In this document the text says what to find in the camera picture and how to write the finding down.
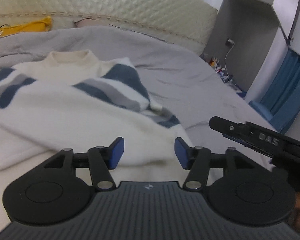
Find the gray stripe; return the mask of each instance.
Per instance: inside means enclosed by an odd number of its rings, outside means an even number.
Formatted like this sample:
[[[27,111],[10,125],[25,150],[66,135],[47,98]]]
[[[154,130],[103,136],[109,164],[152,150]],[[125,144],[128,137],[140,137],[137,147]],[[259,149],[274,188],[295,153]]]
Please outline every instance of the gray stripe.
[[[100,82],[95,79],[87,79],[83,81],[83,83],[102,90],[107,95],[107,97],[109,97],[109,99],[117,106],[125,106],[128,110],[134,112],[140,112],[141,110],[140,104],[137,101],[125,97],[117,89],[107,83]]]
[[[25,79],[27,79],[28,76],[24,75],[24,74],[19,74],[18,76],[16,76],[10,83],[8,84],[4,84],[0,87],[0,96],[2,95],[2,93],[7,89],[7,87],[11,86],[11,85],[18,85],[21,84]]]
[[[159,122],[167,122],[170,120],[170,118],[173,116],[173,113],[171,113],[168,109],[163,108],[159,113],[154,112],[154,114],[157,115],[148,115],[148,114],[143,114],[147,117],[149,117],[152,121],[159,123]]]

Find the metal pin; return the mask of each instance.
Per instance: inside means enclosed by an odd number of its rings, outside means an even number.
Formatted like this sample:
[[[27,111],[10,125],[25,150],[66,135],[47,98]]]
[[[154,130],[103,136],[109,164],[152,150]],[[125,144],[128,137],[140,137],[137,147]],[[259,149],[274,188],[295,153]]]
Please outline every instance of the metal pin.
[[[201,188],[201,183],[196,180],[191,180],[186,183],[186,187],[189,189],[199,189]]]
[[[100,189],[110,189],[110,188],[112,188],[113,183],[108,180],[103,180],[103,181],[98,182],[97,186]]]

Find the yellow cloth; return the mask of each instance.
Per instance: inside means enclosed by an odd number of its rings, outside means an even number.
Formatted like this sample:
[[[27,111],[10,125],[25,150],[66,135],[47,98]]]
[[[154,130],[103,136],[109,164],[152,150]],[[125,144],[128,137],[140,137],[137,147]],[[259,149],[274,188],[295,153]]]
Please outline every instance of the yellow cloth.
[[[50,16],[45,17],[39,21],[30,22],[23,25],[3,26],[0,29],[0,37],[7,35],[21,33],[21,32],[47,32],[51,29],[52,19]]]

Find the white headboard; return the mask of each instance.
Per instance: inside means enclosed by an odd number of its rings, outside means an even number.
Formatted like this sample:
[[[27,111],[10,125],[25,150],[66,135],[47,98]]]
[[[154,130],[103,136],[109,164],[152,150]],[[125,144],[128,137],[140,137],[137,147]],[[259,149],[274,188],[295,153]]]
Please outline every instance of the white headboard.
[[[0,0],[0,26],[51,15],[53,29],[73,20],[95,18],[143,32],[200,54],[217,10],[203,0]]]

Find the ribbed black plate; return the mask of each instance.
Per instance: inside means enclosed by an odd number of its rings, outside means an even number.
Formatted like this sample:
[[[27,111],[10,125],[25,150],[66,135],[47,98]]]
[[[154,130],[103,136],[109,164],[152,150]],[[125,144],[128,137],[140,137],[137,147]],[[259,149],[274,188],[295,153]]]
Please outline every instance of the ribbed black plate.
[[[77,217],[59,225],[11,223],[0,240],[299,240],[287,224],[250,228],[216,214],[199,193],[177,182],[122,182],[98,193]]]

